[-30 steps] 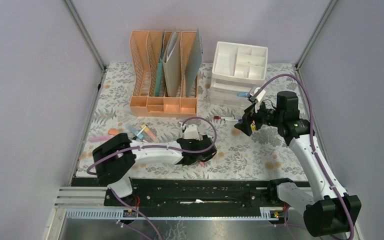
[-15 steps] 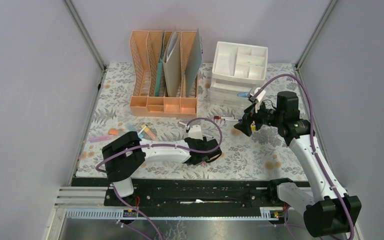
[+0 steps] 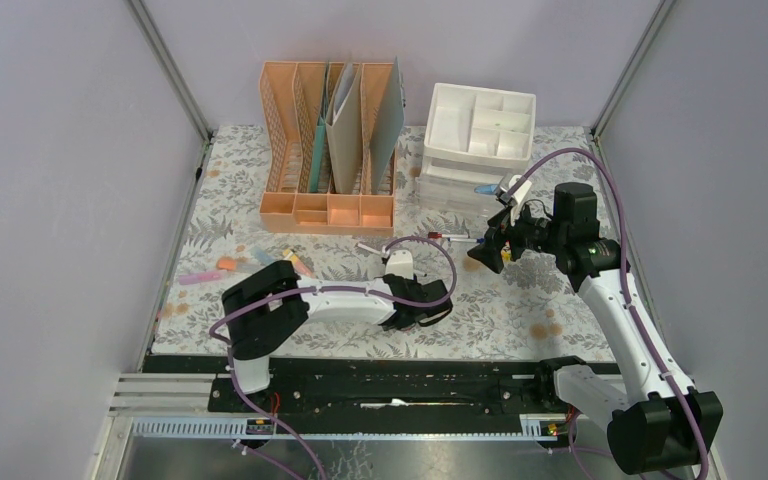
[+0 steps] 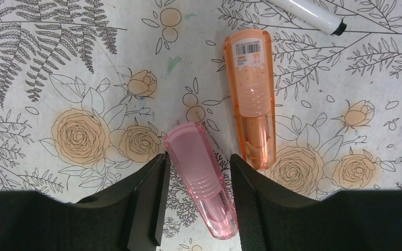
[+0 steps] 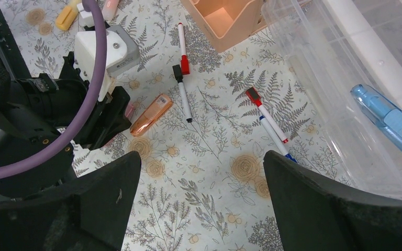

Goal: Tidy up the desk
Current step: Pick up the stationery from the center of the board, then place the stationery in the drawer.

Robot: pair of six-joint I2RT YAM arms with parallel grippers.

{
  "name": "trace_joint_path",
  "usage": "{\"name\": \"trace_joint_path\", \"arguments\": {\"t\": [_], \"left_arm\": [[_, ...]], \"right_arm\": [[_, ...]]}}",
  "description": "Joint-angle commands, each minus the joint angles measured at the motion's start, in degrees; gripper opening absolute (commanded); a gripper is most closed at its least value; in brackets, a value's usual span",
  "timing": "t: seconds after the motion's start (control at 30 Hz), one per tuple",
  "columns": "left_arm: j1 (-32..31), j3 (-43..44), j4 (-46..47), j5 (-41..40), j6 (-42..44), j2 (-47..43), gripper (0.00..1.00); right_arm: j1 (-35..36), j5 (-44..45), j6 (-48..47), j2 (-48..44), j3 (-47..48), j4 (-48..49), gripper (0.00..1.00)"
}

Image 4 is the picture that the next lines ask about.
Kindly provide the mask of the pink highlighter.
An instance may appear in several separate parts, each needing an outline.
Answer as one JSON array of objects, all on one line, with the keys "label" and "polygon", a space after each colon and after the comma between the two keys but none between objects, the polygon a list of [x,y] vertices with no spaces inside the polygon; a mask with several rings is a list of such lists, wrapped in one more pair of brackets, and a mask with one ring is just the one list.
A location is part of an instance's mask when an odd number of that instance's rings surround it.
[{"label": "pink highlighter", "polygon": [[174,127],[164,145],[210,234],[220,240],[238,232],[236,211],[205,127],[187,122]]}]

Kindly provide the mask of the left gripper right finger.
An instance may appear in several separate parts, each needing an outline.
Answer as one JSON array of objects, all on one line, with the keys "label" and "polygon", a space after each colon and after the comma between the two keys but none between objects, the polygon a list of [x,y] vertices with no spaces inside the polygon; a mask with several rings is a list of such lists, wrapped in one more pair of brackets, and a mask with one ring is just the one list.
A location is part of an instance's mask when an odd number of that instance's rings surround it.
[{"label": "left gripper right finger", "polygon": [[402,190],[299,195],[230,158],[243,250],[402,250]]}]

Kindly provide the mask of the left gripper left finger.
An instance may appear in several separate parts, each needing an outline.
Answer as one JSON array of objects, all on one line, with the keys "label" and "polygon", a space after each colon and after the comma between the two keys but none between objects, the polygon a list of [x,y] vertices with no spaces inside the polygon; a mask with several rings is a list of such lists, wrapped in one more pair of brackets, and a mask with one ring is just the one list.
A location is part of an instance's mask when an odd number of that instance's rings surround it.
[{"label": "left gripper left finger", "polygon": [[0,192],[0,250],[155,250],[161,245],[170,160],[62,203],[35,191]]}]

